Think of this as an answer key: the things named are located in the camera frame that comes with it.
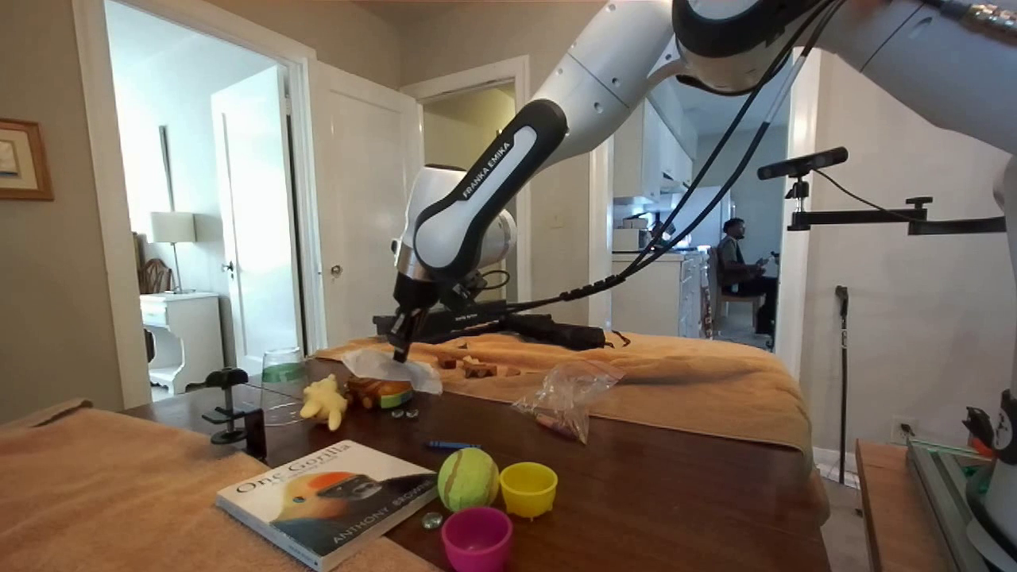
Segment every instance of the white door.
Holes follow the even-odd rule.
[[[218,92],[212,122],[231,354],[259,372],[263,352],[303,347],[283,73]]]
[[[311,98],[326,322],[311,326],[337,347],[372,337],[372,315],[396,311],[390,241],[423,167],[423,120],[414,98],[321,64],[311,65]]]

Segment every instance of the picture frame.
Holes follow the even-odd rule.
[[[0,118],[0,199],[54,199],[34,120]]]

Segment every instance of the door frame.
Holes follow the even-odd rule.
[[[454,92],[467,92],[467,89],[479,89],[479,86],[492,86],[492,81],[513,81],[515,89],[515,110],[530,102],[530,58],[509,58],[509,59],[492,59],[484,65],[467,65],[457,73],[446,73],[446,75],[433,75],[423,81],[410,81],[405,86],[408,94],[414,94],[420,104],[433,102],[433,98],[446,98]],[[525,185],[515,192],[515,296],[518,297],[533,297],[533,198],[530,198],[530,185]]]
[[[315,212],[315,132],[311,132],[311,79],[309,65],[315,49],[261,27],[235,11],[211,5],[203,0],[119,0],[124,5],[147,10],[159,19],[197,27],[203,36],[242,43],[276,59],[291,79],[291,118],[293,118],[293,181],[297,181],[297,208],[307,220],[318,220]],[[121,373],[121,397],[124,407],[151,403],[147,383],[147,349],[145,349],[145,326],[141,326],[141,290],[133,273],[133,237],[132,237],[132,217],[128,217],[128,185],[124,185],[124,154],[121,154],[121,129],[119,129],[119,104],[115,104],[115,70],[113,70],[113,42],[110,42],[110,11],[104,0],[72,0],[72,25],[81,43],[81,70],[83,70],[83,94],[85,94],[85,120],[89,120],[89,141],[92,141],[92,167],[96,187],[103,187],[98,199],[98,224],[103,224],[103,247],[104,247],[104,273],[110,273],[110,304],[115,318],[115,347],[119,347],[119,373]],[[309,224],[298,227],[298,258],[318,260]],[[303,263],[307,273],[307,296],[321,296],[315,277],[315,263]],[[326,331],[309,331],[309,344],[318,347]]]

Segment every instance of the book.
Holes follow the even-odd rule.
[[[350,439],[218,493],[227,515],[311,569],[341,564],[433,497],[437,470]]]

